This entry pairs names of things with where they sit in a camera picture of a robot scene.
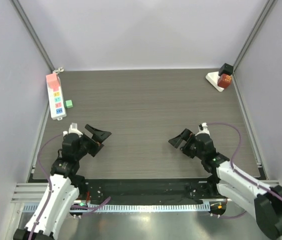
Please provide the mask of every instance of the wall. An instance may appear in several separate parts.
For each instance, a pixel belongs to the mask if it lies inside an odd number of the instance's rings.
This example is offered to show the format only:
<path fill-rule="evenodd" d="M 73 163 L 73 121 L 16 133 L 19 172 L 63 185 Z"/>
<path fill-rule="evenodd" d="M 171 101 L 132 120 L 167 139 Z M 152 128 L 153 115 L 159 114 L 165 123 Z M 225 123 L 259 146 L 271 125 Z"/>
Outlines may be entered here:
<path fill-rule="evenodd" d="M 48 73 L 11 3 L 0 0 L 0 230 L 16 183 L 29 173 Z"/>
<path fill-rule="evenodd" d="M 55 67 L 233 64 L 266 0 L 20 0 Z"/>
<path fill-rule="evenodd" d="M 282 1 L 275 4 L 235 75 L 268 175 L 282 184 Z"/>

